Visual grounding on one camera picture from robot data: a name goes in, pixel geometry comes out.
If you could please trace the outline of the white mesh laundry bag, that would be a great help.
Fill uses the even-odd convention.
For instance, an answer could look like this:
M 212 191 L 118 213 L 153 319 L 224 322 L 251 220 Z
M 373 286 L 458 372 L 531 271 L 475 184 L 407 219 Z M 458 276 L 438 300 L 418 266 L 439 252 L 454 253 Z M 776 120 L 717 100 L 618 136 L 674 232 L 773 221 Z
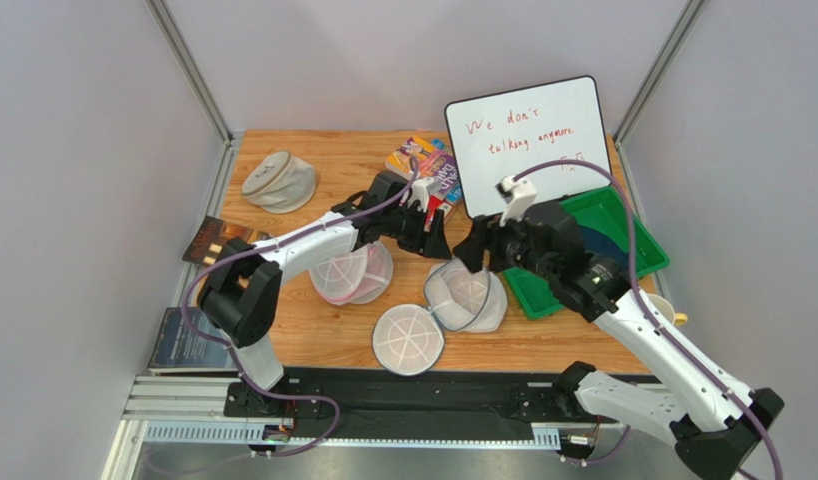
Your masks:
M 448 332 L 494 332 L 508 309 L 501 280 L 486 268 L 472 273 L 458 259 L 431 267 L 423 295 L 424 305 L 394 306 L 373 328 L 374 356 L 393 374 L 430 370 L 444 354 Z

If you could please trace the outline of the navy blue bra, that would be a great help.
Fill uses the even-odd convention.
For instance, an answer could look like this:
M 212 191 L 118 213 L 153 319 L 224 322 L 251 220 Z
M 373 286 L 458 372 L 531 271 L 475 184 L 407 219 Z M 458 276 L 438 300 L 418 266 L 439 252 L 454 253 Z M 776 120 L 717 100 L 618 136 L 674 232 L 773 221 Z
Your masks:
M 609 236 L 583 225 L 580 226 L 580 232 L 583 246 L 588 253 L 607 256 L 620 265 L 628 263 L 628 252 Z

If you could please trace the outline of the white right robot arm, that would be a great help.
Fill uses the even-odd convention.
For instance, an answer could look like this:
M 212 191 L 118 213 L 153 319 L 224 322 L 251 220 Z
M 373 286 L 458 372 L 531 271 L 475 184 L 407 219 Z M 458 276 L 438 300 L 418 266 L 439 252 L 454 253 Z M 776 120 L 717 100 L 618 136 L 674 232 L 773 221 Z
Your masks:
M 453 250 L 471 271 L 528 271 L 560 303 L 611 335 L 667 388 L 625 383 L 577 361 L 553 382 L 566 409 L 609 417 L 673 447 L 701 479 L 730 479 L 759 445 L 774 475 L 784 470 L 768 433 L 784 402 L 754 390 L 708 359 L 665 319 L 613 258 L 588 251 L 580 225 L 558 203 L 529 207 L 519 219 L 478 216 Z

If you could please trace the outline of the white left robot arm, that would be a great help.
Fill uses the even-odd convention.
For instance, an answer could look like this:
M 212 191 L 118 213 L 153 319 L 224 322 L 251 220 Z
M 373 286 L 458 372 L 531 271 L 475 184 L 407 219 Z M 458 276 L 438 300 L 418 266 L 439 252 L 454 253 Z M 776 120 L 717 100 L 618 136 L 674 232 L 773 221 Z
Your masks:
M 434 177 L 405 179 L 382 171 L 367 189 L 307 226 L 257 244 L 232 238 L 184 298 L 194 299 L 219 331 L 214 340 L 229 351 L 242 378 L 253 389 L 269 391 L 284 375 L 269 331 L 285 283 L 383 237 L 409 253 L 451 259 L 444 213 L 429 206 L 439 184 Z

